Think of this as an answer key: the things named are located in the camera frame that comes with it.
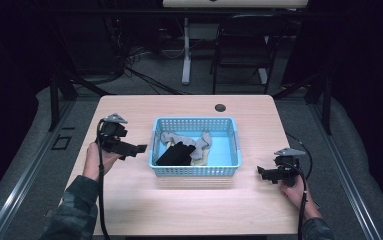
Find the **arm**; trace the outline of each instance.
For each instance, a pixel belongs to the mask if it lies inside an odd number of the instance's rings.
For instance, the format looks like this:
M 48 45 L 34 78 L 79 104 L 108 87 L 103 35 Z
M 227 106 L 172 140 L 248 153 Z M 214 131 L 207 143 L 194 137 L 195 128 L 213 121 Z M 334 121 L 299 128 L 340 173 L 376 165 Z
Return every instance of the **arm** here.
M 120 156 L 103 151 L 104 174 Z M 91 239 L 97 221 L 98 146 L 88 147 L 84 171 L 63 194 L 63 202 L 47 222 L 40 239 Z
M 280 189 L 297 208 L 300 208 L 304 186 L 300 177 L 297 177 L 295 182 L 296 184 L 293 187 L 281 184 Z M 306 240 L 334 239 L 331 229 L 323 220 L 322 214 L 316 208 L 316 204 L 312 199 L 309 188 L 307 188 L 307 202 L 304 209 L 302 233 Z

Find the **plastic basket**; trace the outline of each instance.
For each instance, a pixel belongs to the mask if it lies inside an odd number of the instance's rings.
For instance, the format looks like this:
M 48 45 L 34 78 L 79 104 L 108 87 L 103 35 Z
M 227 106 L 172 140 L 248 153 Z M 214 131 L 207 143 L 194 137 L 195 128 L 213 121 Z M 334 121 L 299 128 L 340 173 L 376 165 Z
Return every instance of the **plastic basket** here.
M 212 138 L 206 166 L 158 166 L 156 161 L 167 147 L 160 141 L 163 132 L 194 140 L 209 131 Z M 157 176 L 233 176 L 241 166 L 241 150 L 235 120 L 225 117 L 163 117 L 154 121 L 149 165 Z

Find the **hand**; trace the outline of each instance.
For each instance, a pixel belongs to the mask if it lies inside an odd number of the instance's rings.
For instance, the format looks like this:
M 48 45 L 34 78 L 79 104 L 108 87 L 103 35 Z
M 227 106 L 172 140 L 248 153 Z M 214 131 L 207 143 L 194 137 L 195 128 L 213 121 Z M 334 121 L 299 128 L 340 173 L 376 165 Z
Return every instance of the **hand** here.
M 322 218 L 321 213 L 318 211 L 316 208 L 315 202 L 312 199 L 312 195 L 310 194 L 309 191 L 309 186 L 307 185 L 306 182 L 306 187 L 307 187 L 307 195 L 306 195 L 306 207 L 304 211 L 304 217 L 306 220 L 310 218 Z M 304 185 L 303 185 L 303 180 L 301 179 L 300 176 L 297 176 L 295 178 L 295 185 L 293 187 L 289 187 L 285 185 L 284 182 L 281 182 L 280 189 L 284 196 L 288 197 L 290 201 L 296 206 L 298 209 L 300 209 L 301 206 L 301 199 L 303 197 L 303 191 L 304 191 Z
M 102 150 L 103 165 L 104 165 L 104 174 L 106 174 L 113 167 L 116 160 L 120 157 L 119 154 L 108 153 Z M 98 155 L 98 145 L 96 143 L 89 144 L 87 153 L 83 176 L 90 178 L 98 182 L 99 176 L 99 166 L 100 166 L 100 157 Z

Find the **light wood tabletop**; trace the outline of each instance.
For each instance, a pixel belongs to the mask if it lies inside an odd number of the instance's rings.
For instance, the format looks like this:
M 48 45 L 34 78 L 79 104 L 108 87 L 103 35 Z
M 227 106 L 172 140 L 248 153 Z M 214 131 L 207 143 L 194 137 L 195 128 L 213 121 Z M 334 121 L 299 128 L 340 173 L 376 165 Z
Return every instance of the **light wood tabletop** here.
M 163 0 L 171 8 L 305 8 L 308 0 Z
M 226 106 L 217 112 L 215 105 Z M 82 173 L 98 121 L 118 113 L 128 123 L 122 141 L 148 144 L 145 153 L 119 160 L 105 176 L 105 220 L 110 235 L 295 234 L 297 209 L 257 166 L 276 168 L 274 152 L 288 147 L 275 103 L 267 95 L 140 95 L 101 98 L 68 185 Z M 232 178 L 157 177 L 148 164 L 153 123 L 160 117 L 232 117 L 242 165 Z M 102 235 L 97 222 L 95 235 Z

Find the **camouflage sleeve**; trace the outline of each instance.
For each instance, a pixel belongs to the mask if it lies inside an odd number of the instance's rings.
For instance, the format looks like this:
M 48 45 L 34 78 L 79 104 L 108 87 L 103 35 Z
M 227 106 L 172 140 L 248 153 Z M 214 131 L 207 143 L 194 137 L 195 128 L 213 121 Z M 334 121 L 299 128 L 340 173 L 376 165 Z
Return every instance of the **camouflage sleeve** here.
M 98 209 L 98 183 L 77 176 L 63 194 L 40 239 L 92 239 Z
M 303 237 L 305 240 L 333 240 L 334 235 L 321 218 L 311 218 L 303 224 Z

